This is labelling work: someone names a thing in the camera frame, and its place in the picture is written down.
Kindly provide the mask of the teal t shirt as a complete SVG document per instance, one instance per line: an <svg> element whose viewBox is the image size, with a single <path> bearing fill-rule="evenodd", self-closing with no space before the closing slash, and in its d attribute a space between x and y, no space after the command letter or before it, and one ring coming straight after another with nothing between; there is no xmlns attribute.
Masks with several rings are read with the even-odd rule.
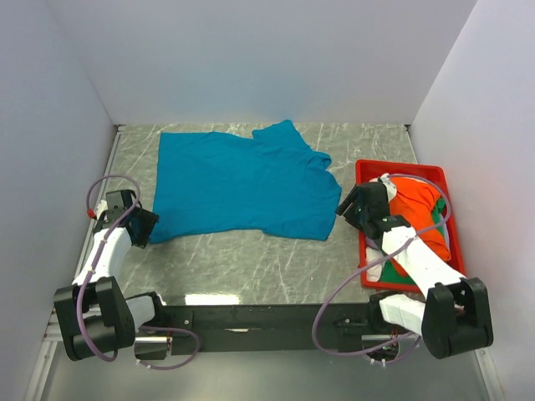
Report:
<svg viewBox="0 0 535 401"><path fill-rule="evenodd" d="M150 242L232 230L325 241L341 196L330 164L289 120L250 138L163 133L153 202L160 219Z"/></svg>

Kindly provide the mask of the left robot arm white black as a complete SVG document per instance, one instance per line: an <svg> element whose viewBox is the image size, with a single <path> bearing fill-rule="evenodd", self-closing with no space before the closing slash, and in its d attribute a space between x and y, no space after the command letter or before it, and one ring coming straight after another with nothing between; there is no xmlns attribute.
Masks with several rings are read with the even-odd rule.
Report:
<svg viewBox="0 0 535 401"><path fill-rule="evenodd" d="M94 348L111 353L135 342L140 328L147 335L162 333L167 324L162 302L155 292L125 298L116 280L130 248L148 244L158 216L142 208L133 190L116 190L105 195L106 209L93 229L93 248L80 274L72 284L58 289L53 305L64 342L73 361L94 356Z"/></svg>

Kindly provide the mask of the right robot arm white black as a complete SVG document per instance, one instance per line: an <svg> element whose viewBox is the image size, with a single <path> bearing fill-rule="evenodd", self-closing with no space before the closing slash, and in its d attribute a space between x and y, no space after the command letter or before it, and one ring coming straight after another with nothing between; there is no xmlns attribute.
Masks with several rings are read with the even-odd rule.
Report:
<svg viewBox="0 0 535 401"><path fill-rule="evenodd" d="M371 297L366 315L371 330L385 333L402 327L420 336L435 358L493 344L486 285L442 261L424 243L421 231L391 212L384 179L355 185L336 212L375 243L383 254L380 262L397 261L425 298L416 301L401 292Z"/></svg>

